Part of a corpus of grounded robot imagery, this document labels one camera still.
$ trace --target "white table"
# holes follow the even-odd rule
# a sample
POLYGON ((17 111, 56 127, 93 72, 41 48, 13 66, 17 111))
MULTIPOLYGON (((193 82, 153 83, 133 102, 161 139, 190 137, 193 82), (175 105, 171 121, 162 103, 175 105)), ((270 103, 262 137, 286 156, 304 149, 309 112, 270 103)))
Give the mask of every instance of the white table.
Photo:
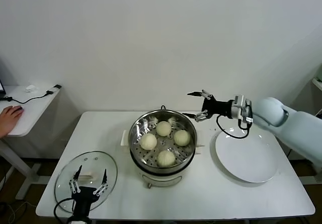
MULTIPOLYGON (((34 93, 27 93, 24 86, 4 86, 7 94, 6 96, 11 96, 16 100, 24 102, 30 98, 43 96, 48 89, 40 89, 34 93)), ((19 119, 16 127, 8 134, 10 137, 21 137, 27 135, 32 127, 36 124, 38 119, 41 117, 43 112, 55 98, 59 91, 52 95, 48 95, 44 98, 32 100, 26 104, 19 104, 17 102, 11 101, 0 101, 0 112, 3 108, 7 106, 18 106, 21 105, 24 109, 24 114, 19 119)), ((6 180, 11 175, 14 169, 17 169, 24 176, 26 180, 21 186, 19 192, 17 193, 16 199, 23 199, 31 184, 47 184, 49 181, 49 176, 38 176, 37 171, 40 168, 40 164, 34 164, 30 168, 22 159, 9 147, 6 140, 3 138, 0 140, 0 155, 3 156, 12 167, 6 174, 6 180)), ((0 186, 4 184, 4 179, 1 181, 0 186)))
MULTIPOLYGON (((194 157, 182 181, 172 187, 145 188, 146 185, 135 173, 129 152, 120 146, 123 130, 129 129, 142 114, 84 113, 38 203, 37 215, 53 217, 56 204, 54 186, 59 172, 71 159, 90 151, 109 153, 118 167, 118 179, 113 192, 103 204, 90 212, 91 219, 250 219, 314 214, 315 208, 309 196, 278 142, 269 132, 259 129, 262 135, 271 139, 278 163, 274 178, 264 184, 252 184, 230 175, 210 153, 213 150, 211 142, 218 133, 214 119, 194 123, 197 131, 202 133, 198 135, 198 144, 206 147, 201 148, 201 154, 194 157)), ((221 123, 227 127, 232 122, 222 117, 221 123)), ((70 216, 70 213, 60 208, 57 214, 60 217, 70 216)))

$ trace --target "floor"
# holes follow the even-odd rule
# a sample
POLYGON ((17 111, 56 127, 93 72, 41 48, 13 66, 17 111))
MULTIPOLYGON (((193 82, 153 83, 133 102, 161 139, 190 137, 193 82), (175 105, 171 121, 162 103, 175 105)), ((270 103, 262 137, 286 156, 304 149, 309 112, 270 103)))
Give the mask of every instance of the floor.
MULTIPOLYGON (((28 165, 32 166, 33 162, 26 161, 28 165)), ((38 171, 39 175, 51 175, 55 169, 57 161, 45 161, 42 163, 41 169, 38 171)), ((292 165, 297 172, 298 176, 308 176, 314 175, 314 170, 310 167, 307 161, 294 161, 292 165)), ((0 180, 3 178, 4 173, 8 171, 10 168, 9 163, 7 163, 4 159, 0 159, 0 180)), ((7 180, 2 192, 0 193, 0 202, 6 202, 12 204, 13 208, 16 209, 19 207, 22 202, 16 201, 15 196, 19 190, 19 187, 22 185, 24 181, 24 176, 20 174, 18 171, 14 171, 14 173, 7 180)), ((306 191, 308 192, 310 198, 312 199, 315 207, 316 213, 313 216, 308 216, 306 219, 299 218, 288 218, 284 219, 278 223, 280 224, 320 224, 322 223, 322 185, 310 185, 306 186, 306 191)), ((26 200, 33 204, 37 205, 40 197, 45 190, 45 186, 33 185, 29 189, 29 192, 26 196, 26 200)), ((53 218, 42 218, 38 217, 35 213, 35 208, 28 206, 24 212, 25 206, 23 206, 16 213, 16 222, 17 224, 58 224, 59 222, 53 218)), ((0 207, 0 223, 5 224, 8 223, 8 218, 10 217, 11 212, 9 210, 2 210, 0 207)), ((98 221, 97 224, 105 224, 105 223, 121 223, 128 221, 98 221)), ((136 223, 144 223, 144 224, 157 224, 159 221, 137 221, 136 223)), ((212 223, 211 221, 179 221, 178 223, 185 224, 198 224, 198 223, 212 223)), ((226 224, 242 224, 244 221, 242 220, 232 220, 232 221, 216 221, 216 224, 226 223, 226 224)))

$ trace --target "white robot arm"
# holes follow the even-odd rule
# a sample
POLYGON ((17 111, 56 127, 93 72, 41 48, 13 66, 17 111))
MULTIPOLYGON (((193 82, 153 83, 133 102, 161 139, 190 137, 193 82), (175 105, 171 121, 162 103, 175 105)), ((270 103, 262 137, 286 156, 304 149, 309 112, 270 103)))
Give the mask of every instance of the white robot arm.
POLYGON ((246 99, 243 95, 237 95, 234 100, 227 102, 216 101, 215 98, 202 90, 189 93, 190 96, 204 97, 202 112, 197 115, 186 114, 197 122, 217 116, 217 124, 220 116, 237 119, 241 129, 247 134, 252 123, 267 130, 278 137, 289 148, 297 151, 315 165, 322 167, 322 120, 306 112, 297 112, 283 105, 275 98, 265 98, 255 102, 246 99))

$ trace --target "laptop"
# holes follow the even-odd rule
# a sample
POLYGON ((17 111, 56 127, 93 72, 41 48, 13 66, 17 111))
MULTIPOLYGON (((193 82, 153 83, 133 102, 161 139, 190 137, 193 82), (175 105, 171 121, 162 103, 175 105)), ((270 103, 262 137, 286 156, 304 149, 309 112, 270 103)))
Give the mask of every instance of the laptop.
POLYGON ((0 80, 0 97, 4 97, 5 95, 6 95, 6 91, 0 80))

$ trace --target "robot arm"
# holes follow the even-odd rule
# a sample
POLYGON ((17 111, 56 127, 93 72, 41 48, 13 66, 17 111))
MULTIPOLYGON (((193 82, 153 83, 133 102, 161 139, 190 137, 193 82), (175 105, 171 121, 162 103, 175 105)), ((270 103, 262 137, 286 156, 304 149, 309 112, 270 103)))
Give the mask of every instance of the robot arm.
MULTIPOLYGON (((81 173, 81 170, 82 165, 79 167, 78 171, 76 171, 73 178, 69 181, 71 198, 67 198, 65 200, 72 199, 75 202, 75 207, 72 210, 72 216, 67 220, 68 224, 91 224, 92 221, 89 219, 91 205, 94 202, 98 201, 100 196, 108 188, 106 170, 103 175, 102 184, 98 188, 79 186, 78 178, 81 173)), ((62 200, 59 203, 57 203, 54 208, 54 216, 59 220, 60 223, 62 222, 56 215, 56 209, 59 206, 59 204, 65 200, 62 200)))
POLYGON ((195 97, 204 97, 204 102, 200 113, 196 115, 183 113, 184 115, 195 119, 196 122, 200 122, 206 119, 210 119, 214 114, 218 114, 216 119, 218 127, 227 135, 234 138, 245 138, 248 136, 249 130, 253 123, 252 102, 249 99, 246 99, 243 95, 237 95, 235 96, 234 100, 221 102, 217 101, 213 95, 209 94, 205 90, 202 90, 201 92, 188 93, 188 95, 195 97), (236 137, 226 132, 218 122, 220 116, 225 116, 230 119, 236 119, 238 121, 239 128, 241 130, 247 131, 246 135, 242 137, 236 137))
POLYGON ((275 98, 261 99, 252 105, 252 102, 243 95, 237 95, 234 100, 227 102, 216 101, 215 98, 202 90, 189 93, 190 96, 204 97, 202 111, 196 115, 186 114, 197 122, 217 116, 217 124, 220 116, 238 120, 238 126, 247 130, 244 137, 235 137, 227 132, 227 135, 235 138, 247 137, 252 123, 267 130, 278 137, 289 148, 294 149, 315 165, 322 167, 322 120, 305 112, 297 112, 283 105, 275 98))

